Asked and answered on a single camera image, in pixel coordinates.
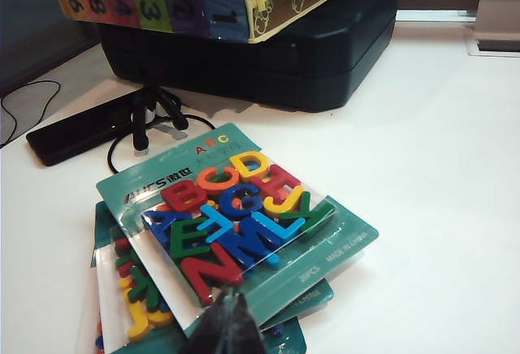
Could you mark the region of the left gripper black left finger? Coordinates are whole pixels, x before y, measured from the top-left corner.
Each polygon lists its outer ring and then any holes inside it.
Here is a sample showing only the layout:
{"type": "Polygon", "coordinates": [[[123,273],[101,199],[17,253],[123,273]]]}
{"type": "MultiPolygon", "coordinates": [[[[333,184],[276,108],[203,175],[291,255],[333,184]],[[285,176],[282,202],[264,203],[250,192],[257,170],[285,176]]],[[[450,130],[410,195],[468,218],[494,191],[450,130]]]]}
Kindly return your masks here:
{"type": "Polygon", "coordinates": [[[182,347],[183,353],[227,353],[228,327],[235,308],[235,292],[225,287],[204,312],[195,331],[182,347]]]}

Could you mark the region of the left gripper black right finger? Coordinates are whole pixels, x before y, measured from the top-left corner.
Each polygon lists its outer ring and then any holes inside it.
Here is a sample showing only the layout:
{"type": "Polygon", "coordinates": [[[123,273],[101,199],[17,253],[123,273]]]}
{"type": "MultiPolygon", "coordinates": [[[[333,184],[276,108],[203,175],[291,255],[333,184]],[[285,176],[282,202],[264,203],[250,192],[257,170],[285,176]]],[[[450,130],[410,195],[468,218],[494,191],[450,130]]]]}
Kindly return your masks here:
{"type": "Polygon", "coordinates": [[[227,352],[254,354],[264,353],[265,347],[257,324],[242,293],[232,297],[231,313],[227,327],[227,352]]]}

